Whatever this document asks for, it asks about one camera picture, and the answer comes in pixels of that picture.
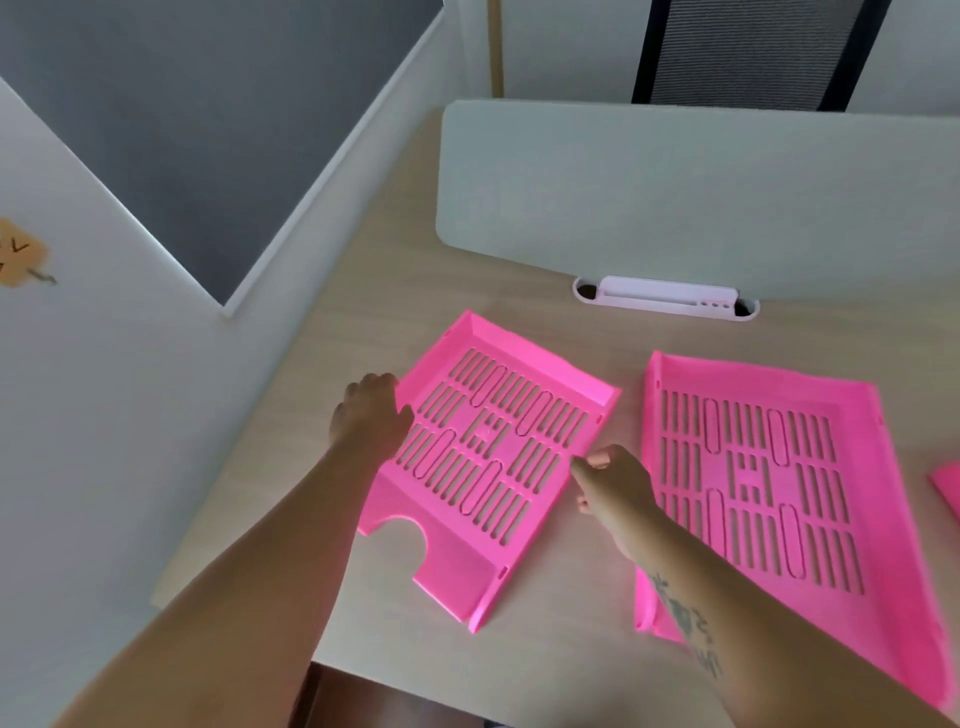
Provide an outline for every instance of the orange sticker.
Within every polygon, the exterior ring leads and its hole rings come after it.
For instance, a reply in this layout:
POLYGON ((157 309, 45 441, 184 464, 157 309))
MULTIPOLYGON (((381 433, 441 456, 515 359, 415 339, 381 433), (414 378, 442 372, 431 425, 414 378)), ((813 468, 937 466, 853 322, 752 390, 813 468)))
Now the orange sticker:
POLYGON ((47 246, 0 217, 0 285, 11 288, 28 279, 47 259, 47 246))

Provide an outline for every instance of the person's left arm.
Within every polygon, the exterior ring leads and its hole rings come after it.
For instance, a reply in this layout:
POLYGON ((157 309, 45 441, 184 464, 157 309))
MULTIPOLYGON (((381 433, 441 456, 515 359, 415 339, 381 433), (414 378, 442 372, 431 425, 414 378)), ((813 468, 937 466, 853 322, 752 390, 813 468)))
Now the person's left arm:
POLYGON ((281 728, 324 632, 379 467, 413 423, 392 375, 347 388, 330 448, 74 700, 55 728, 281 728))

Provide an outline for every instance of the forearm tattoo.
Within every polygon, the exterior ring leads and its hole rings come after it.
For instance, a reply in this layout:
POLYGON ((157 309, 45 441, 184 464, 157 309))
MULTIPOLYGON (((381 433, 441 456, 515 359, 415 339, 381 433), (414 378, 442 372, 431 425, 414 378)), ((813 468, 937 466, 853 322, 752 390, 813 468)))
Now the forearm tattoo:
POLYGON ((707 620, 698 610, 687 607, 679 599, 673 598, 668 592, 670 585, 662 576, 659 574, 651 576, 650 582, 660 595, 663 606, 670 611, 670 616, 684 633, 684 639, 696 655, 700 667, 716 680, 723 674, 723 669, 720 668, 720 658, 717 657, 716 650, 713 648, 713 636, 710 634, 707 620))

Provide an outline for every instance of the gray partition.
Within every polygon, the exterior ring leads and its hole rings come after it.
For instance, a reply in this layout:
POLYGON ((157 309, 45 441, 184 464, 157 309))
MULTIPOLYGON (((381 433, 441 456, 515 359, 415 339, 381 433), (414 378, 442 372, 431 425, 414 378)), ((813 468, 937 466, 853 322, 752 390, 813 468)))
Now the gray partition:
POLYGON ((960 268, 960 120, 456 102, 437 233, 588 279, 871 296, 960 268))
POLYGON ((0 76, 224 303, 443 0, 4 0, 0 76))

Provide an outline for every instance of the person's right arm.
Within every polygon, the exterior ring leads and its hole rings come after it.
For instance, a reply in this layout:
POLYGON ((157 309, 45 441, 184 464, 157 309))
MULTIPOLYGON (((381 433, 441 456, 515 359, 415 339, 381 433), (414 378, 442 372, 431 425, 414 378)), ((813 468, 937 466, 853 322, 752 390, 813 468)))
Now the person's right arm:
POLYGON ((651 579, 737 728, 954 725, 671 521, 624 448, 574 458, 571 472, 581 510, 651 579))

